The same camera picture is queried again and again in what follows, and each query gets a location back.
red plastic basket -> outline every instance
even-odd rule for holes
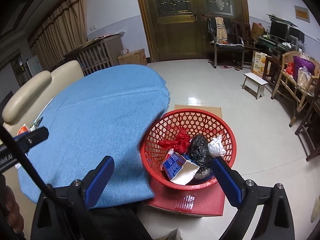
[[[236,158],[236,139],[230,127],[218,116],[200,109],[186,108],[166,113],[155,121],[146,132],[140,144],[142,163],[149,174],[163,185],[178,190],[201,189],[213,185],[217,179],[213,177],[199,185],[178,185],[167,180],[160,171],[160,164],[166,154],[157,143],[160,140],[173,140],[181,128],[193,137],[202,134],[208,141],[222,135],[222,144],[226,150],[224,160],[232,167]]]

computer monitor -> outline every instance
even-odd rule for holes
[[[290,27],[290,36],[296,37],[299,41],[304,43],[304,33],[297,28]]]
[[[270,35],[283,41],[287,41],[288,25],[281,22],[272,21]]]

purple pillow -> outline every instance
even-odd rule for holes
[[[298,70],[301,67],[306,67],[308,71],[311,73],[311,75],[315,74],[315,68],[316,66],[311,62],[304,58],[300,58],[298,56],[293,56],[293,62],[294,62],[294,80],[297,82],[298,80]]]

wooden stool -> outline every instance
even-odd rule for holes
[[[244,76],[245,76],[245,80],[243,82],[242,89],[244,89],[245,87],[248,87],[254,92],[256,92],[257,93],[256,99],[259,99],[259,97],[263,97],[264,86],[268,84],[268,82],[251,72],[244,74]]]

black office chair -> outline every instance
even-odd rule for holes
[[[210,18],[208,17],[208,32],[210,33],[210,39],[211,39],[211,44],[214,46],[214,68],[217,68],[217,50],[227,50],[227,51],[235,51],[235,52],[241,52],[242,53],[242,60],[241,60],[241,69],[243,68],[244,64],[244,41],[242,37],[239,35],[235,34],[232,31],[232,25],[231,21],[229,19],[223,19],[224,25],[227,30],[228,34],[228,40],[227,42],[229,44],[221,44],[217,43],[217,23],[215,18]]]

